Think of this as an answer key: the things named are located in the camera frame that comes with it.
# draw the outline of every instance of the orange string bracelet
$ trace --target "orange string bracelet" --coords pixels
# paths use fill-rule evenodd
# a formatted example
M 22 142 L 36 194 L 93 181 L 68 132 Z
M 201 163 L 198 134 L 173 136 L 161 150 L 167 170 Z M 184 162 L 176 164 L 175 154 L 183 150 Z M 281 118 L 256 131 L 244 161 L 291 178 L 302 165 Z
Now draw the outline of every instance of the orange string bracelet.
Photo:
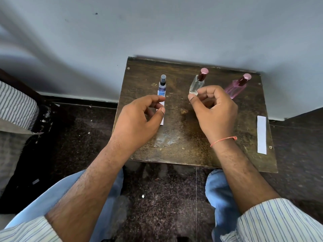
M 229 138 L 233 138 L 233 140 L 235 140 L 235 141 L 237 140 L 237 137 L 236 137 L 236 136 L 222 138 L 222 139 L 220 139 L 220 140 L 215 141 L 214 143 L 212 143 L 212 144 L 210 145 L 210 147 L 212 147 L 212 146 L 213 146 L 214 144 L 216 144 L 217 142 L 220 142 L 220 141 L 222 141 L 222 140 L 229 139 Z

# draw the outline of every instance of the small spray bottle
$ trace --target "small spray bottle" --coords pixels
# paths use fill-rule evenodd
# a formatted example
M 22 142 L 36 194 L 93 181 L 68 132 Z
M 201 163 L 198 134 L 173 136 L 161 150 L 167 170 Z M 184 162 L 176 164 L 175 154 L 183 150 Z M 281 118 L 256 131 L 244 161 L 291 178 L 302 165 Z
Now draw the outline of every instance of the small spray bottle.
M 202 68 L 200 74 L 196 75 L 192 85 L 190 87 L 190 92 L 192 94 L 197 95 L 197 89 L 201 88 L 204 85 L 204 80 L 209 70 L 207 68 Z
M 160 82 L 159 82 L 159 87 L 158 87 L 158 95 L 160 96 L 164 96 L 166 94 L 166 75 L 162 75 L 160 77 Z M 162 120 L 162 122 L 160 123 L 161 126 L 164 125 L 164 118 Z
M 230 85 L 225 89 L 230 98 L 236 97 L 247 86 L 247 82 L 251 79 L 251 74 L 244 74 L 239 80 L 233 80 Z

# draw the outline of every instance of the table top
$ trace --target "table top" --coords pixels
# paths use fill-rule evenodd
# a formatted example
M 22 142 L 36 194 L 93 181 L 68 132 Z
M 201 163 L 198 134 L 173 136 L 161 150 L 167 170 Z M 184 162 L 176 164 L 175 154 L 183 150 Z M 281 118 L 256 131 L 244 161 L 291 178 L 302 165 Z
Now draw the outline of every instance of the table top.
M 159 127 L 157 134 L 146 145 L 130 157 L 131 160 L 221 167 L 187 98 L 195 75 L 203 67 L 209 70 L 205 86 L 220 85 L 224 88 L 246 73 L 209 65 L 128 58 L 115 122 L 124 105 L 136 98 L 157 94 L 160 76 L 167 76 L 164 125 Z M 238 137 L 236 143 L 259 171 L 277 172 L 268 118 L 267 154 L 257 153 L 257 115 L 267 117 L 267 110 L 260 74 L 248 73 L 252 75 L 252 79 L 245 90 L 233 99 L 239 107 L 234 129 Z

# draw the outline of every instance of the jeans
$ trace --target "jeans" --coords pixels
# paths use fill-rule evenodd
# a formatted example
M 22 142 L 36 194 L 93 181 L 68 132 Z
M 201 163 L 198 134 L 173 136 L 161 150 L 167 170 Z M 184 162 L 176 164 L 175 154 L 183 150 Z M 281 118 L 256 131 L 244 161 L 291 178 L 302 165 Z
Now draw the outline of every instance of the jeans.
M 39 216 L 46 215 L 52 207 L 63 197 L 63 195 L 73 186 L 84 171 L 67 176 L 58 183 L 50 187 L 46 192 L 40 195 L 30 205 L 23 209 L 6 228 L 14 227 L 18 224 L 29 222 Z M 123 171 L 118 176 L 111 188 L 107 201 L 105 202 L 98 221 L 95 225 L 90 242 L 100 242 L 107 237 L 111 227 L 111 218 L 113 205 L 116 198 L 120 196 L 123 184 Z M 218 242 L 220 235 L 227 234 L 236 228 L 237 218 L 240 216 L 237 205 L 233 199 L 232 192 L 226 181 L 222 170 L 212 171 L 205 185 L 205 194 L 210 204 L 216 209 L 216 227 L 212 231 L 213 241 Z

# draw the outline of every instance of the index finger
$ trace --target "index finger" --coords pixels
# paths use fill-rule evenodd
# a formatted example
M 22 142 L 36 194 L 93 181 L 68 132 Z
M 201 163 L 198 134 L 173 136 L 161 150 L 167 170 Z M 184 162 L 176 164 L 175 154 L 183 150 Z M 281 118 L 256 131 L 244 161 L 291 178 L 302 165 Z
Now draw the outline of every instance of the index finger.
M 223 90 L 223 88 L 216 85 L 201 87 L 197 90 L 197 93 L 200 100 L 216 98 L 217 104 L 231 100 L 230 96 Z
M 147 95 L 141 98 L 137 98 L 136 100 L 133 101 L 133 103 L 139 105 L 142 108 L 142 110 L 145 111 L 147 107 L 155 107 L 156 104 L 163 101 L 165 101 L 164 96 Z

